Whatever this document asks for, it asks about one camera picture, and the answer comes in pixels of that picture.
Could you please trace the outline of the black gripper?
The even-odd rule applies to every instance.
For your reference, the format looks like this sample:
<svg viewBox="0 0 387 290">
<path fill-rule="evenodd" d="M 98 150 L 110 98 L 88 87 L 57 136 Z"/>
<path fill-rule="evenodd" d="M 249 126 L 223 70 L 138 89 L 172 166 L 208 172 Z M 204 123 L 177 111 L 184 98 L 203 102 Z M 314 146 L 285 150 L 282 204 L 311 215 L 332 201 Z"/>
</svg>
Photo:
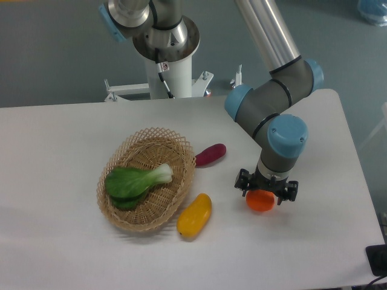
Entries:
<svg viewBox="0 0 387 290">
<path fill-rule="evenodd" d="M 251 186 L 253 190 L 276 192 L 278 197 L 277 205 L 281 205 L 283 201 L 294 202 L 298 193 L 299 182 L 287 182 L 289 175 L 289 170 L 285 172 L 273 171 L 263 163 L 262 159 L 259 159 L 253 175 L 246 169 L 240 169 L 235 179 L 234 188 L 242 191 L 242 197 L 246 196 Z"/>
</svg>

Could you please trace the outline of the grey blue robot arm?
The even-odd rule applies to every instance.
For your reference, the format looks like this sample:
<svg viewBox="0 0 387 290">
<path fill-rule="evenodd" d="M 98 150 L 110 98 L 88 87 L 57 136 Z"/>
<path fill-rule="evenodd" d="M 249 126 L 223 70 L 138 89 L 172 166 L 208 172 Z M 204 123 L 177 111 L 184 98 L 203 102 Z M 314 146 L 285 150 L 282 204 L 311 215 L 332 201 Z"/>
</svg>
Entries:
<svg viewBox="0 0 387 290">
<path fill-rule="evenodd" d="M 302 58 L 274 1 L 236 5 L 271 78 L 256 89 L 236 84 L 224 103 L 230 117 L 261 147 L 255 172 L 240 170 L 235 187 L 271 192 L 279 202 L 294 201 L 298 182 L 288 176 L 306 145 L 308 129 L 285 111 L 319 89 L 324 74 L 315 61 Z M 183 14 L 181 1 L 107 1 L 99 13 L 116 41 L 132 40 L 148 78 L 144 86 L 108 86 L 109 95 L 144 89 L 152 99 L 204 95 L 200 81 L 192 79 L 200 34 Z"/>
</svg>

